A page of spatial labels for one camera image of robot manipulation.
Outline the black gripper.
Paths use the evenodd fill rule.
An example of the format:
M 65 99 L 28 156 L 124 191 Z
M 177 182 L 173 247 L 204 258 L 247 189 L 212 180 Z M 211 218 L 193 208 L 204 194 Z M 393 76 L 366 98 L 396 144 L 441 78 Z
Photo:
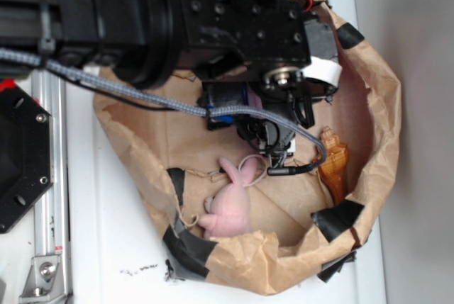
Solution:
M 314 102 L 332 96 L 317 64 L 337 64 L 332 27 L 297 0 L 180 0 L 184 44 L 177 66 L 207 82 L 247 82 L 285 104 L 305 128 Z

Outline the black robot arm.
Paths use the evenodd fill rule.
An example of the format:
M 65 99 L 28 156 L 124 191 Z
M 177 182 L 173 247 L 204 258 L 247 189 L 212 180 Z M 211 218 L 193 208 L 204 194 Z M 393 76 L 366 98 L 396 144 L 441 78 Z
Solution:
M 304 127 L 338 90 L 332 28 L 312 0 L 1 0 L 1 48 L 39 67 L 96 64 L 138 89 L 177 69 L 202 82 L 201 106 L 275 106 Z

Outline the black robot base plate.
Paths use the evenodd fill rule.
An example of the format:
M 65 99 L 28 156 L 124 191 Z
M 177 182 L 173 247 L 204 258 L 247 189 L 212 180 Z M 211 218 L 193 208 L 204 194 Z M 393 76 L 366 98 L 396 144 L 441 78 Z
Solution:
M 18 86 L 1 92 L 1 233 L 52 186 L 52 116 Z

